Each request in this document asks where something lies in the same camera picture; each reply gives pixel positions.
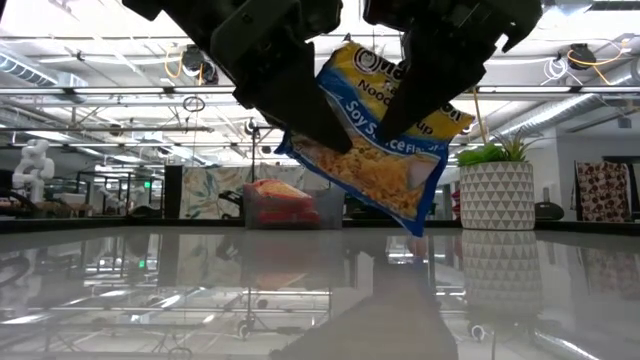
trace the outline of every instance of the green plant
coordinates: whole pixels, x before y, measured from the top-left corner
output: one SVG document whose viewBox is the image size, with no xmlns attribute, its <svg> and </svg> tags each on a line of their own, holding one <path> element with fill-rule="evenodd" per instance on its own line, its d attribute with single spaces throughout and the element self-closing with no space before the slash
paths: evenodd
<svg viewBox="0 0 640 360">
<path fill-rule="evenodd" d="M 494 135 L 502 146 L 488 143 L 474 150 L 458 154 L 458 166 L 470 166 L 497 161 L 526 162 L 526 151 L 533 144 L 524 142 L 525 136 L 518 131 L 513 135 Z"/>
</svg>

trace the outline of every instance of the potted plant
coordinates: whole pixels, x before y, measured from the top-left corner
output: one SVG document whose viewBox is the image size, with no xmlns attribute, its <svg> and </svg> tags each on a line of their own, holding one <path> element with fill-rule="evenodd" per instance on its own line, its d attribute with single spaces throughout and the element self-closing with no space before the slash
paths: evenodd
<svg viewBox="0 0 640 360">
<path fill-rule="evenodd" d="M 496 135 L 488 143 L 458 155 L 460 217 L 465 229 L 531 230 L 535 224 L 533 166 L 524 136 Z"/>
</svg>

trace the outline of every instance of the instant noodle bag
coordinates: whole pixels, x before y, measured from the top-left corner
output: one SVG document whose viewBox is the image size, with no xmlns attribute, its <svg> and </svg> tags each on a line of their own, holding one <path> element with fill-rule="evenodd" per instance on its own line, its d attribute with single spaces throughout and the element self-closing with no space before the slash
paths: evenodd
<svg viewBox="0 0 640 360">
<path fill-rule="evenodd" d="M 317 81 L 353 148 L 343 155 L 287 131 L 276 153 L 298 160 L 362 202 L 385 211 L 413 235 L 422 236 L 448 161 L 449 143 L 473 117 L 447 104 L 398 139 L 376 140 L 376 128 L 404 73 L 402 67 L 348 42 L 331 55 Z"/>
</svg>

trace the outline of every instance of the ramen package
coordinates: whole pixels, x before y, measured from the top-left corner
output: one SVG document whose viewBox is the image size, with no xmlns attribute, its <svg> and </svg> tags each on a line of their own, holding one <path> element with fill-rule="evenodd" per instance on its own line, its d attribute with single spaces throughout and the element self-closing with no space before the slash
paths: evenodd
<svg viewBox="0 0 640 360">
<path fill-rule="evenodd" d="M 338 184 L 367 205 L 422 236 L 448 146 L 473 120 L 447 104 L 399 138 L 375 136 L 404 69 L 356 43 L 346 43 L 324 65 L 317 81 L 345 127 L 353 147 L 337 153 L 309 138 L 285 132 L 276 150 Z"/>
</svg>

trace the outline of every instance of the reflective table surface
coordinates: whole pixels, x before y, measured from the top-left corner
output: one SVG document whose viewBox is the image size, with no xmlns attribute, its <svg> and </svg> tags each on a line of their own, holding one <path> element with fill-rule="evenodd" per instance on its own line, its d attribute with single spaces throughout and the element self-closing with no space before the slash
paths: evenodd
<svg viewBox="0 0 640 360">
<path fill-rule="evenodd" d="M 629 240 L 372 228 L 0 235 L 0 359 L 639 359 L 640 250 L 615 246 Z M 565 245 L 576 243 L 589 246 Z"/>
</svg>

